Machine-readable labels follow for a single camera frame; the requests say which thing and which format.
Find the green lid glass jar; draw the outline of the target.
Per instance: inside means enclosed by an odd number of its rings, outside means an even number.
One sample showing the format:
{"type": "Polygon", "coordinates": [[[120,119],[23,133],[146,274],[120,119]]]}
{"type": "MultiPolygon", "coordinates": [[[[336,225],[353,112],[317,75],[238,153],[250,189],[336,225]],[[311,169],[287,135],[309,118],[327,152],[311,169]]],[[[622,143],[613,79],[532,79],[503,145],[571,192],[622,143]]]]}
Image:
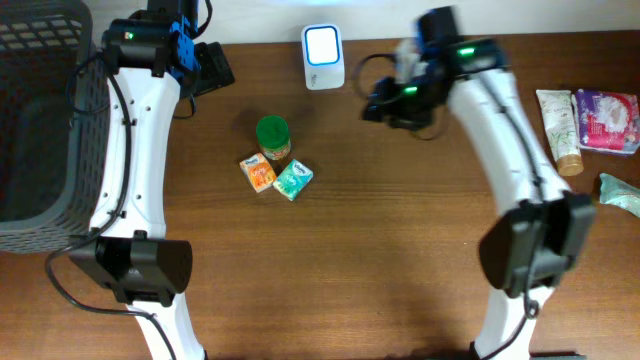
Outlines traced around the green lid glass jar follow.
{"type": "Polygon", "coordinates": [[[289,127],[282,117],[263,117],[256,126],[256,136],[262,153],[270,160],[283,159],[291,150],[289,127]]]}

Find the orange tissue pack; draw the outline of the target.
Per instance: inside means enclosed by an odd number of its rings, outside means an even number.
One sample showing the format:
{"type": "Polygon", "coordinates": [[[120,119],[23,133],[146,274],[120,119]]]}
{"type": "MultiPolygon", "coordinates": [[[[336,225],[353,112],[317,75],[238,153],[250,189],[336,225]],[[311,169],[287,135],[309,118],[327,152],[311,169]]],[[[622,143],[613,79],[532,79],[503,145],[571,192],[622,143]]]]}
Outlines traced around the orange tissue pack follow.
{"type": "Polygon", "coordinates": [[[277,178],[275,171],[262,153],[256,153],[241,161],[239,166],[257,193],[270,188],[277,178]]]}

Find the teal tissue pack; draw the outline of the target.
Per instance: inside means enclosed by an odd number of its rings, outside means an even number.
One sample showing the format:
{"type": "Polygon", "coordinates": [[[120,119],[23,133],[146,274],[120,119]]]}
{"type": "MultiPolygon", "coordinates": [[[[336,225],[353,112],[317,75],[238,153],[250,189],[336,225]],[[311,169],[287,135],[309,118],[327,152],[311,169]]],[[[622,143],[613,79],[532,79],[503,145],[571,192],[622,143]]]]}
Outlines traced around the teal tissue pack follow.
{"type": "Polygon", "coordinates": [[[298,160],[292,160],[273,183],[273,187],[293,201],[314,176],[311,169],[298,160]]]}

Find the white cream tube gold cap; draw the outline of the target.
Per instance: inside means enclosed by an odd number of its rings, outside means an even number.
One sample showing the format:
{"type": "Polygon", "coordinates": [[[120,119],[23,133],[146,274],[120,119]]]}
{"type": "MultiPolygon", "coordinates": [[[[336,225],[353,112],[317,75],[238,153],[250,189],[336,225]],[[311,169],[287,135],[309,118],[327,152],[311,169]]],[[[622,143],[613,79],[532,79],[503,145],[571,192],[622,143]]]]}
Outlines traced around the white cream tube gold cap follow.
{"type": "Polygon", "coordinates": [[[556,163],[563,177],[580,174],[584,170],[578,132],[568,90],[537,90],[544,129],[556,163]]]}

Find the red purple pad package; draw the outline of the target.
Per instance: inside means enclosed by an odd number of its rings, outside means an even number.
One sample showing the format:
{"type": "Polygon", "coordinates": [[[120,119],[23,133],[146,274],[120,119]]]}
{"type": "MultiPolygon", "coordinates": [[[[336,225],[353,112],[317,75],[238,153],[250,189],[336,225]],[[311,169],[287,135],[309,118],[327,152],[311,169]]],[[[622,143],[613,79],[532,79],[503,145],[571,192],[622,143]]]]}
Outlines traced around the red purple pad package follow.
{"type": "Polygon", "coordinates": [[[629,156],[639,149],[639,102],[632,94],[579,89],[572,96],[579,146],[629,156]]]}

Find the mint green wipes packet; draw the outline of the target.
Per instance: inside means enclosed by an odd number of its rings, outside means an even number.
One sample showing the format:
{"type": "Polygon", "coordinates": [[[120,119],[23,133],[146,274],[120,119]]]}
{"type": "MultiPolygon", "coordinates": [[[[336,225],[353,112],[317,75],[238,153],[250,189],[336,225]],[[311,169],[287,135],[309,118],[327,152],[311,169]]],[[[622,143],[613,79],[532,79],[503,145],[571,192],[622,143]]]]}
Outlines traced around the mint green wipes packet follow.
{"type": "Polygon", "coordinates": [[[599,178],[601,181],[599,202],[601,204],[616,206],[640,217],[640,192],[638,188],[606,173],[601,173],[599,178]]]}

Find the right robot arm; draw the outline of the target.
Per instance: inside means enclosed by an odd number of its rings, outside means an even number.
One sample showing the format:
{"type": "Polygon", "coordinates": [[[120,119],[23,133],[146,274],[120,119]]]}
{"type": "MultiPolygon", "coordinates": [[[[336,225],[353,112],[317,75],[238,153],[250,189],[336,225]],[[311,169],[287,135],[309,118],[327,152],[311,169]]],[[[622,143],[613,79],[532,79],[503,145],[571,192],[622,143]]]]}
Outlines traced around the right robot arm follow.
{"type": "Polygon", "coordinates": [[[550,163],[498,42],[464,38],[450,6],[428,11],[416,27],[416,37],[389,55],[395,72],[365,96],[362,117],[418,132],[445,106],[459,121],[497,210],[496,223],[478,245],[490,292],[467,357],[527,359],[539,314],[575,267],[595,207],[550,163]]]}

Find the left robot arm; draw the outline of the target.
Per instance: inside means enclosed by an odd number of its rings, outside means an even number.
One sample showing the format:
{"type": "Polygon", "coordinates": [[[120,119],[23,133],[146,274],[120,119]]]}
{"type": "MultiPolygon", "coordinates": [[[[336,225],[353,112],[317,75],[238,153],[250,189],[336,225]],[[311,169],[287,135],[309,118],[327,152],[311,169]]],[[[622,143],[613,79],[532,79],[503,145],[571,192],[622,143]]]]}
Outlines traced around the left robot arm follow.
{"type": "Polygon", "coordinates": [[[63,254],[133,317],[155,359],[204,359],[186,301],[193,255],[166,237],[163,186],[179,101],[233,84],[197,1],[150,1],[116,19],[94,55],[108,81],[109,130],[99,200],[89,232],[63,254]]]}

